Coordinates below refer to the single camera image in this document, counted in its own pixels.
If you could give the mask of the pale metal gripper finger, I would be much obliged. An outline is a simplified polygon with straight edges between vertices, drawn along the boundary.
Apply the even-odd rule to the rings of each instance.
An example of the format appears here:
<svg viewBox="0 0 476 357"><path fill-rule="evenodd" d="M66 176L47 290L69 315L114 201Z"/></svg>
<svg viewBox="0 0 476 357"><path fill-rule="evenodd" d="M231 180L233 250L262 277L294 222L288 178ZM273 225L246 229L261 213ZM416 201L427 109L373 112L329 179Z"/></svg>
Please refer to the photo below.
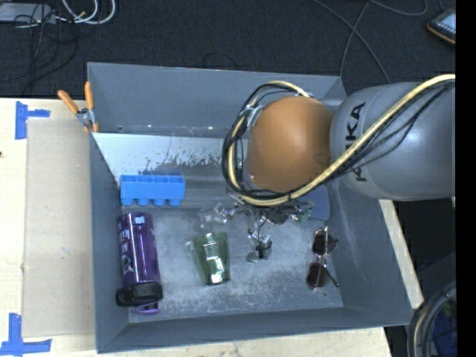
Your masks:
<svg viewBox="0 0 476 357"><path fill-rule="evenodd" d="M214 225L224 225L229 218L225 212L217 212L214 210L200 211L197 213L200 219L201 227L213 227Z"/></svg>
<svg viewBox="0 0 476 357"><path fill-rule="evenodd" d="M222 203L218 203L213 208L213 211L220 217L235 217L242 210L242 205L234 205L226 207Z"/></svg>

